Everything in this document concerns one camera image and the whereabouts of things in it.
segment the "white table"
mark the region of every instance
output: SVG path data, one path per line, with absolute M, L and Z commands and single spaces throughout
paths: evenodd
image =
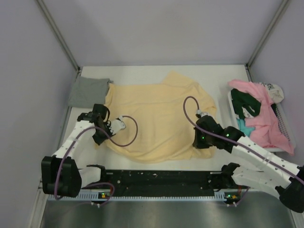
M 117 85 L 155 84 L 160 83 L 170 71 L 177 71 L 188 76 L 202 86 L 216 102 L 217 119 L 223 126 L 232 125 L 227 93 L 231 89 L 227 82 L 232 79 L 248 81 L 244 65 L 203 65 L 203 66 L 87 66 L 81 73 L 82 77 L 109 78 Z M 69 117 L 65 139 L 72 132 L 77 117 L 92 109 L 72 108 Z M 250 163 L 235 157 L 223 150 L 217 150 L 211 159 L 190 159 L 179 161 L 165 161 L 155 164 L 143 164 L 131 161 L 127 157 L 117 154 L 101 145 L 98 148 L 96 163 L 106 169 L 118 170 L 184 170 L 184 171 L 219 171 L 230 162 L 245 165 L 256 170 Z

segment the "metal pole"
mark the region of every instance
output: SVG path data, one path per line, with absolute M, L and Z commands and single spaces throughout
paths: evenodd
M 45 17 L 45 19 L 47 20 L 47 23 L 49 24 L 51 30 L 53 31 L 57 41 L 59 42 L 60 46 L 62 47 L 65 55 L 67 56 L 68 60 L 71 62 L 72 66 L 75 68 L 76 71 L 78 71 L 80 69 L 80 67 L 78 66 L 75 58 L 72 55 L 72 52 L 70 51 L 70 49 L 67 46 L 67 43 L 65 42 L 62 34 L 59 31 L 59 28 L 57 27 L 56 23 L 54 22 L 50 12 L 48 11 L 47 6 L 45 5 L 43 0 L 35 0 L 35 2 L 37 3 L 38 7 L 40 8 L 43 16 Z
M 271 33 L 273 32 L 275 26 L 277 25 L 277 23 L 281 19 L 282 15 L 284 14 L 286 9 L 288 8 L 288 5 L 289 5 L 290 2 L 291 2 L 291 0 L 283 0 L 281 2 L 278 10 L 276 11 L 274 17 L 272 18 L 272 20 L 271 20 L 270 24 L 268 25 L 265 33 L 263 34 L 262 38 L 260 39 L 259 43 L 257 44 L 254 52 L 252 53 L 252 55 L 249 59 L 249 61 L 247 63 L 248 68 L 251 68 L 251 66 L 253 65 L 253 63 L 256 60 L 258 54 L 261 52 L 265 43 L 267 42 L 268 38 L 270 37 Z

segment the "dark green cloth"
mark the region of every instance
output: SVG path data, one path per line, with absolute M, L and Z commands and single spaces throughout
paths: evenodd
M 238 114 L 240 119 L 245 119 L 242 107 L 245 108 L 253 117 L 260 114 L 261 103 L 252 95 L 233 89 L 231 90 L 231 97 L 234 112 Z

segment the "yellow cloth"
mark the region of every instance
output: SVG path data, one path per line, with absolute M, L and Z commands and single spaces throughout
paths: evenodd
M 197 150 L 193 126 L 186 119 L 182 104 L 187 96 L 194 96 L 203 112 L 215 117 L 216 107 L 200 85 L 190 78 L 170 72 L 161 84 L 114 85 L 110 84 L 105 106 L 111 116 L 130 115 L 139 127 L 136 140 L 128 147 L 118 147 L 111 141 L 106 145 L 132 160 L 145 163 L 165 160 L 211 158 L 215 148 Z M 188 100 L 187 113 L 196 122 L 196 104 Z M 135 124 L 124 118 L 126 129 L 113 137 L 119 144 L 127 144 L 135 135 Z

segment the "gray floor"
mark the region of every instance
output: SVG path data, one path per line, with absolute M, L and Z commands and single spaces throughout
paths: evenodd
M 294 228 L 290 210 L 250 192 L 237 208 L 222 202 L 47 202 L 41 228 Z

